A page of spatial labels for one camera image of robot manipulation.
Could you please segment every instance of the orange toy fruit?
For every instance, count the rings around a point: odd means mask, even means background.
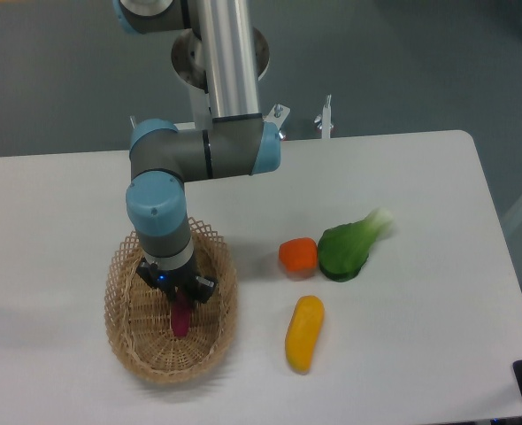
[[[318,266],[318,248],[309,237],[283,243],[279,247],[279,261],[290,273],[310,271]]]

